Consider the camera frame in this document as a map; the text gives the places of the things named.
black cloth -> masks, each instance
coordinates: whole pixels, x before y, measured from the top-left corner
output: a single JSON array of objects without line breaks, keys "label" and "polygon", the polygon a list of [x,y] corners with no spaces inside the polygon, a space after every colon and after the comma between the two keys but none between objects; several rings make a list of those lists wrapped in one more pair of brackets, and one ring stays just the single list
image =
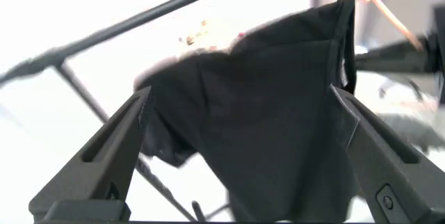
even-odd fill
[{"label": "black cloth", "polygon": [[196,54],[148,78],[142,151],[176,167],[199,152],[251,221],[344,221],[357,188],[322,105],[330,84],[354,93],[354,9],[338,0],[285,17],[228,54]]}]

white wall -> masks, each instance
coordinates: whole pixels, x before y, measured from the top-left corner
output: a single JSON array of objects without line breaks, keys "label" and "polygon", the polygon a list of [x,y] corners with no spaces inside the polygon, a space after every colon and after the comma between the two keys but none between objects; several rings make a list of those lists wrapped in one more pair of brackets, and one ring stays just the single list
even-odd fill
[{"label": "white wall", "polygon": [[[0,0],[0,72],[164,1]],[[308,7],[309,0],[203,0],[79,54],[69,65],[111,115],[131,95],[134,77],[175,53],[178,37],[202,19],[225,22],[238,33]],[[14,123],[7,111],[19,122]],[[29,200],[100,125],[53,70],[4,86],[0,90],[0,223],[31,223]],[[191,200],[198,200],[205,212],[225,203],[224,188],[200,157],[181,170],[157,160],[151,165],[189,211]],[[137,173],[127,202],[133,220],[185,220]]]}]

screw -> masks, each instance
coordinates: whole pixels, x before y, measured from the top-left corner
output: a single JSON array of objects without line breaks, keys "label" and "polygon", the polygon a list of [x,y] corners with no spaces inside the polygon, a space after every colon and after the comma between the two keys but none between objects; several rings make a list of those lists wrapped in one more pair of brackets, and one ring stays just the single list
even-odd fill
[{"label": "screw", "polygon": [[389,210],[392,209],[392,207],[394,206],[394,204],[392,203],[392,200],[389,196],[385,196],[383,198],[383,205],[388,208]]}]

black t-shirt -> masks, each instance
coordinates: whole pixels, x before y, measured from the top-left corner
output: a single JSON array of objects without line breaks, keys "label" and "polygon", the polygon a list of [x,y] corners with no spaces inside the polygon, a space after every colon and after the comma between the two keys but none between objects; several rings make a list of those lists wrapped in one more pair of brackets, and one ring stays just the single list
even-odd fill
[{"label": "black t-shirt", "polygon": [[147,79],[142,151],[177,167],[199,152],[254,221],[344,221],[357,188],[322,105],[330,84],[355,89],[354,8],[338,0],[288,16],[228,54],[196,54]]}]

wooden hanger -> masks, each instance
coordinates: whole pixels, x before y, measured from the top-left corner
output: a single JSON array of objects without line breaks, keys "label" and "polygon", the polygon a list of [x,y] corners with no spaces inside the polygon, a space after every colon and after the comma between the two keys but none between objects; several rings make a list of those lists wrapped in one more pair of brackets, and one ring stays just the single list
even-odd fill
[{"label": "wooden hanger", "polygon": [[355,1],[372,1],[377,8],[389,19],[389,21],[411,42],[411,44],[419,51],[423,50],[423,45],[412,34],[403,23],[397,19],[397,17],[386,7],[382,0],[355,0]]}]

